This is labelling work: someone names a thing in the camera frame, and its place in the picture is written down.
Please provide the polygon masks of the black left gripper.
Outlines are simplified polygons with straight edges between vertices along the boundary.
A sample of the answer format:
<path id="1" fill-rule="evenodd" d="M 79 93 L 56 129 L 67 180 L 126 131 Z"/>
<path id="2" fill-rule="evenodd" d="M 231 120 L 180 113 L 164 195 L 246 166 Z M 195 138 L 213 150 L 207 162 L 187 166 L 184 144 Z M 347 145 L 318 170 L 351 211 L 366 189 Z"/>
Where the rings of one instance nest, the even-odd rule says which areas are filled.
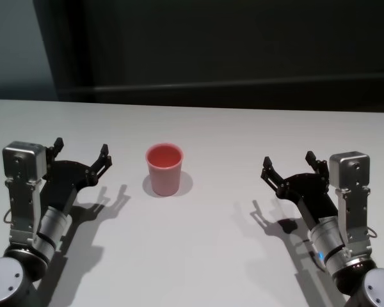
<path id="1" fill-rule="evenodd" d="M 46 148 L 47 162 L 53 162 L 63 149 L 63 138 Z M 41 209 L 71 210 L 78 192 L 98 184 L 99 178 L 112 166 L 109 147 L 103 144 L 98 159 L 89 167 L 74 161 L 56 161 L 40 192 Z"/>

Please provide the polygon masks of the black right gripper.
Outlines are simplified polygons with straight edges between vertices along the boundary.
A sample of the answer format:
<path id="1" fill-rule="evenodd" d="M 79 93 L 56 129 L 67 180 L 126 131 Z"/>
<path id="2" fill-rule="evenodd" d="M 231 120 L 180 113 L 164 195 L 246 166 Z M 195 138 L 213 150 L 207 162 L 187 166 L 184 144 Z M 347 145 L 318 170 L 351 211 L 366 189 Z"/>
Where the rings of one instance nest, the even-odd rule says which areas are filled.
<path id="1" fill-rule="evenodd" d="M 266 156 L 260 177 L 279 199 L 289 200 L 297 206 L 307 226 L 316 226 L 322 218 L 337 216 L 338 211 L 328 195 L 327 161 L 318 160 L 313 151 L 307 152 L 305 160 L 316 174 L 302 173 L 283 179 Z"/>

